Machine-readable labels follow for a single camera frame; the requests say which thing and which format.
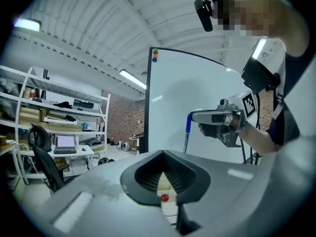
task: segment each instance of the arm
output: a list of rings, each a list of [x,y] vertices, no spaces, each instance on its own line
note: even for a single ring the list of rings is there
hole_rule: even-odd
[[[250,123],[239,133],[239,137],[261,155],[275,152],[279,148],[267,132],[260,131]]]

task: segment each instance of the blue marker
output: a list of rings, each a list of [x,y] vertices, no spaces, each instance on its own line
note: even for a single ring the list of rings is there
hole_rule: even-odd
[[[187,118],[186,137],[185,137],[185,139],[184,139],[184,148],[183,148],[183,153],[184,153],[184,154],[185,154],[186,151],[187,151],[190,129],[191,129],[191,114],[189,114],[189,115],[188,115],[188,118]]]

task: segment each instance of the red button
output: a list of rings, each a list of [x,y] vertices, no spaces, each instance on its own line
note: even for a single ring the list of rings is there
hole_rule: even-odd
[[[161,201],[162,202],[168,202],[168,200],[169,200],[169,196],[167,194],[161,195]]]

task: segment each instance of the wall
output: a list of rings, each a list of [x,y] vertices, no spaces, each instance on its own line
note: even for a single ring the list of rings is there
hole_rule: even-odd
[[[102,96],[107,97],[108,92],[102,91]],[[101,107],[106,111],[106,103]],[[114,142],[127,141],[133,134],[144,131],[145,100],[132,101],[125,97],[111,94],[108,114],[108,138]]]

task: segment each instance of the shelf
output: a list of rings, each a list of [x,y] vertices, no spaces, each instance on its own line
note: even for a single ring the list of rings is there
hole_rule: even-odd
[[[15,101],[19,101],[19,99],[20,99],[20,97],[16,97],[16,96],[13,96],[13,95],[10,95],[10,94],[6,94],[6,93],[3,93],[3,92],[0,92],[0,97],[13,99],[13,100],[15,100]],[[68,113],[77,113],[77,114],[81,114],[81,115],[90,115],[90,116],[97,116],[97,117],[106,117],[106,115],[99,114],[99,113],[91,113],[91,112],[79,111],[79,110],[68,109],[68,108],[60,108],[60,107],[58,107],[58,106],[49,105],[49,104],[44,104],[44,103],[36,102],[36,101],[33,101],[33,100],[25,99],[25,98],[21,98],[20,100],[21,100],[21,102],[23,102],[23,103],[27,103],[27,104],[31,104],[31,105],[36,105],[36,106],[41,106],[41,107],[50,108],[50,109],[54,109],[54,110],[58,110],[58,111],[63,111],[63,112],[68,112]]]
[[[81,92],[80,90],[60,85],[56,82],[39,78],[34,75],[29,75],[30,78],[33,79],[34,84],[36,85],[36,88],[54,92],[60,95],[69,96],[77,99],[82,99],[84,101],[89,101],[93,103],[100,104],[103,101],[107,101],[108,99],[106,97],[98,96],[98,95],[89,95],[84,92]]]
[[[26,75],[25,72],[0,65],[0,77],[2,78],[23,84]],[[28,79],[26,85],[32,88],[35,86],[31,79]]]
[[[0,119],[0,124],[10,127],[15,127],[14,121]],[[18,128],[28,130],[31,127],[27,125],[18,125]],[[55,134],[76,134],[76,135],[103,135],[104,132],[75,132],[75,131],[57,131],[51,129],[45,129],[48,133],[55,133]]]
[[[86,94],[79,89],[71,88],[69,86],[61,85],[57,82],[50,81],[44,78],[37,77],[19,70],[11,69],[0,65],[0,76],[12,80],[17,83],[23,83],[25,77],[29,77],[27,86],[36,87],[38,89],[54,92],[64,96],[69,96],[84,101],[100,104],[107,101],[108,98],[99,95]]]

